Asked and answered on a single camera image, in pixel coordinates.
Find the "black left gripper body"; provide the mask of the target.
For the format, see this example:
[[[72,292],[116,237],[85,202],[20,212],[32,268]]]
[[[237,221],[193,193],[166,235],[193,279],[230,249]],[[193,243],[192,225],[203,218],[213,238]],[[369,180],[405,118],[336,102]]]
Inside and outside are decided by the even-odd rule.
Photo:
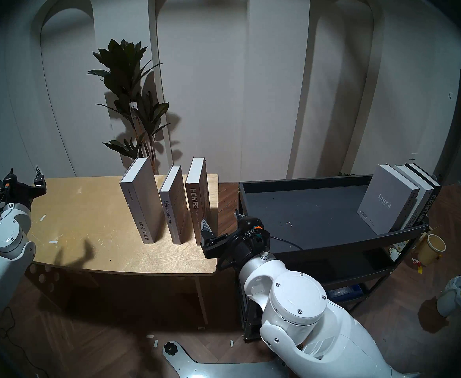
[[[47,185],[29,186],[27,184],[6,184],[0,188],[0,203],[21,204],[31,210],[35,198],[47,193]]]

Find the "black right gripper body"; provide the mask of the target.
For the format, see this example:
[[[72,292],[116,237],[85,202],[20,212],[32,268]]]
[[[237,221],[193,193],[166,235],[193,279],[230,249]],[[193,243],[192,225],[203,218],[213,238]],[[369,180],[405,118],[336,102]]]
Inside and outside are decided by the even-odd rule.
[[[217,270],[240,270],[255,256],[262,260],[271,258],[270,240],[271,235],[264,228],[252,227],[249,230],[238,229],[232,234],[215,234],[210,243],[201,244],[201,247],[206,258],[217,259]]]

